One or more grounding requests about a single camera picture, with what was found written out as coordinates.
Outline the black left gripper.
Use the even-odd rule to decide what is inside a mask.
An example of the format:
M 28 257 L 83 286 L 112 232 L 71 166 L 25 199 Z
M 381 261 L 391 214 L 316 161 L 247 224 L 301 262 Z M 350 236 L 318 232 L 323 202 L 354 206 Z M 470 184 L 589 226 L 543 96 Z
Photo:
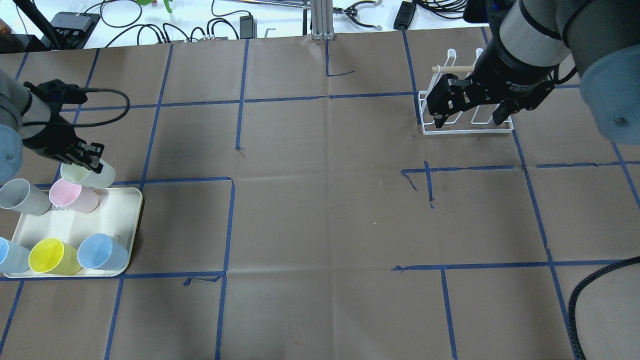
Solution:
M 85 169 L 100 169 L 100 157 L 105 150 L 102 143 L 85 143 L 60 115 L 49 121 L 26 123 L 22 126 L 22 143 L 37 155 Z

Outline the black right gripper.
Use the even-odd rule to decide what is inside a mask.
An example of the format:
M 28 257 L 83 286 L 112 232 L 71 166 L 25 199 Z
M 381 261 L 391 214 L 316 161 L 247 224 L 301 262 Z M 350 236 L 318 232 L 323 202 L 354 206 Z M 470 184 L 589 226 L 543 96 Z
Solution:
M 493 111 L 493 124 L 500 126 L 513 110 L 533 109 L 555 89 L 552 70 L 524 63 L 500 39 L 492 39 L 470 75 L 462 79 L 446 73 L 439 78 L 426 97 L 429 114 L 441 129 L 453 114 L 500 103 Z

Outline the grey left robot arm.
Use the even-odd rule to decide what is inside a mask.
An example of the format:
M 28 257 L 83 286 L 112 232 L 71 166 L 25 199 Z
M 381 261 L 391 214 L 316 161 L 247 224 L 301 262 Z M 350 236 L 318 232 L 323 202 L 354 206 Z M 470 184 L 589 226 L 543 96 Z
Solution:
M 23 164 L 23 148 L 62 164 L 100 174 L 105 146 L 77 136 L 75 124 L 61 116 L 63 104 L 83 104 L 91 88 L 55 79 L 35 86 L 1 72 L 1 180 L 15 177 Z

